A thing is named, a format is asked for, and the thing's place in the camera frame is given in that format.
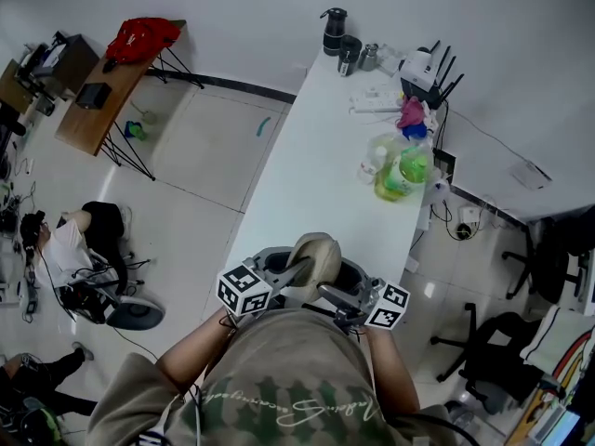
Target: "wooden desk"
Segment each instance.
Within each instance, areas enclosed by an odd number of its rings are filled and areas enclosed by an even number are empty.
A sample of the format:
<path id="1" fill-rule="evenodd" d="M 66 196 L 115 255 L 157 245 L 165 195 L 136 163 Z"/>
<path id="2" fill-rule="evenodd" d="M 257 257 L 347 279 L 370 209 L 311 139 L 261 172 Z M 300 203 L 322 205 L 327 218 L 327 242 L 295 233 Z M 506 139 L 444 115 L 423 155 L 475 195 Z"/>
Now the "wooden desk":
<path id="1" fill-rule="evenodd" d="M 172 20 L 171 22 L 180 29 L 186 25 L 186 20 Z M 106 58 L 103 56 L 88 75 L 85 83 L 107 83 L 109 85 L 112 92 L 105 104 L 100 110 L 83 109 L 74 103 L 71 104 L 55 137 L 80 151 L 97 155 L 120 110 L 126 104 L 140 78 L 152 66 L 153 61 L 160 53 L 161 51 L 157 51 L 153 56 L 141 62 L 118 64 L 107 73 L 103 72 L 103 65 L 106 62 Z"/>

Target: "desk leg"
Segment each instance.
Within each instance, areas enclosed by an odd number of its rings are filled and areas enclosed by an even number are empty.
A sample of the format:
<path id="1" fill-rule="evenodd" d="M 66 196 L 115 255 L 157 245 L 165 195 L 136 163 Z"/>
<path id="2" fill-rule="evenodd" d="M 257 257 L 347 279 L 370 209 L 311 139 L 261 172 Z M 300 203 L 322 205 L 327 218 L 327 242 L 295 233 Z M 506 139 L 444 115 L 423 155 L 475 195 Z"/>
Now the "desk leg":
<path id="1" fill-rule="evenodd" d="M 124 132 L 122 132 L 120 125 L 118 125 L 118 123 L 114 123 L 114 124 L 118 128 L 118 131 L 122 135 L 122 138 L 128 145 L 128 148 L 130 150 L 132 150 L 132 153 L 134 153 L 134 156 L 136 157 L 137 160 L 135 161 L 130 155 L 128 155 L 120 147 L 118 147 L 115 144 L 115 142 L 113 141 L 112 135 L 109 133 L 108 133 L 108 136 L 103 141 L 103 146 L 101 147 L 101 150 L 103 151 L 103 153 L 105 153 L 108 157 L 110 157 L 110 159 L 112 159 L 112 162 L 114 162 L 116 165 L 121 167 L 122 162 L 125 162 L 128 165 L 130 165 L 132 168 L 134 168 L 135 170 L 140 172 L 142 175 L 150 178 L 151 180 L 155 180 L 155 177 L 153 176 L 151 171 L 147 168 L 147 165 L 145 165 L 142 162 L 139 155 L 137 154 L 137 151 L 134 150 L 134 147 L 132 147 L 132 144 L 130 144 L 130 141 L 124 136 Z"/>
<path id="2" fill-rule="evenodd" d="M 147 75 L 155 76 L 156 78 L 159 78 L 161 81 L 163 81 L 165 84 L 167 84 L 167 80 L 165 79 L 165 77 L 169 76 L 174 79 L 188 81 L 191 85 L 197 85 L 201 89 L 205 89 L 199 77 L 196 74 L 192 74 L 191 71 L 182 62 L 182 60 L 178 58 L 178 56 L 176 56 L 176 54 L 170 48 L 166 48 L 166 50 L 169 52 L 171 56 L 173 56 L 176 59 L 176 61 L 179 64 L 181 64 L 182 68 L 184 68 L 184 71 L 174 66 L 173 64 L 165 61 L 160 53 L 159 55 L 157 55 L 157 59 L 159 59 L 159 62 L 161 64 L 161 70 L 157 68 L 154 64 L 152 64 L 151 68 L 147 71 Z M 169 68 L 172 68 L 174 71 L 166 70 L 164 65 L 168 66 Z"/>

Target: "tile floor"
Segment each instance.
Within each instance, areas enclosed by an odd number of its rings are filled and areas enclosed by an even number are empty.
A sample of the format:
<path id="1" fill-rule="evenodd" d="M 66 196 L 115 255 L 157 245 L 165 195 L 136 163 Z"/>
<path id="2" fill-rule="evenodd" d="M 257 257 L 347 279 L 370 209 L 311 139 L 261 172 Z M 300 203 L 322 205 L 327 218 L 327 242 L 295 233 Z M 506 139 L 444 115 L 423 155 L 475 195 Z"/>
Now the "tile floor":
<path id="1" fill-rule="evenodd" d="M 196 91 L 181 82 L 163 85 L 152 78 L 141 82 L 132 100 L 158 117 L 156 124 L 145 125 L 146 141 L 132 140 L 157 181 L 116 167 L 103 154 L 91 157 L 55 140 L 67 109 L 61 103 L 20 147 L 18 160 L 34 158 L 35 165 L 31 176 L 23 171 L 16 178 L 16 193 L 28 193 L 35 183 L 35 208 L 46 212 L 50 226 L 56 225 L 61 211 L 75 210 L 89 200 L 132 208 L 129 247 L 138 259 L 153 259 L 140 273 L 146 281 L 143 295 L 165 307 L 167 314 L 155 329 L 126 335 L 160 355 L 218 307 L 213 281 L 291 106 L 213 86 Z M 127 105 L 119 122 L 124 128 L 127 119 L 139 118 L 138 111 Z M 112 136 L 120 137 L 114 131 Z M 448 203 L 456 217 L 456 209 L 466 202 L 451 195 Z M 32 209 L 31 200 L 22 207 L 23 213 Z M 485 229 L 460 243 L 448 236 L 442 221 L 432 220 L 411 252 L 420 263 L 418 271 L 403 274 L 402 284 L 412 298 L 395 338 L 422 406 L 443 403 L 461 390 L 457 375 L 442 384 L 435 380 L 457 355 L 456 348 L 430 347 L 429 339 L 436 334 L 464 339 L 466 302 L 477 304 L 479 322 L 503 311 L 523 310 L 526 290 L 513 301 L 504 300 L 520 267 L 505 264 L 499 254 L 505 249 L 521 253 L 524 238 L 518 230 L 494 229 L 489 221 L 484 216 Z M 9 252 L 10 246 L 5 244 L 3 250 Z M 3 311 L 0 353 L 10 357 L 30 351 L 52 361 L 68 353 L 73 340 L 81 340 L 94 350 L 96 360 L 86 363 L 60 389 L 100 398 L 126 353 L 141 350 L 110 327 L 72 322 L 51 293 L 39 294 L 41 309 L 31 324 L 21 320 L 17 309 Z M 64 420 L 70 431 L 86 427 L 86 418 L 75 413 L 66 414 Z M 84 435 L 84 431 L 72 433 L 68 441 L 83 444 Z"/>

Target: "white table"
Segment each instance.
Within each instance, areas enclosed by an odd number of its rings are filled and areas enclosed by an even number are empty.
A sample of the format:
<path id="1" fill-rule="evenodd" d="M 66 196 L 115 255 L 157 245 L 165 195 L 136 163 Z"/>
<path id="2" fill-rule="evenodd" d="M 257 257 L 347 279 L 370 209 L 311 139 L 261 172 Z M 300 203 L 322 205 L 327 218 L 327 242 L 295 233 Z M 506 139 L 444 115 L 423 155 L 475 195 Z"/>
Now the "white table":
<path id="1" fill-rule="evenodd" d="M 401 279 L 423 193 L 389 203 L 358 180 L 368 139 L 396 129 L 380 122 L 390 114 L 349 113 L 352 92 L 386 84 L 400 89 L 378 70 L 340 77 L 337 58 L 321 51 L 262 172 L 228 266 L 325 231 L 369 275 Z"/>

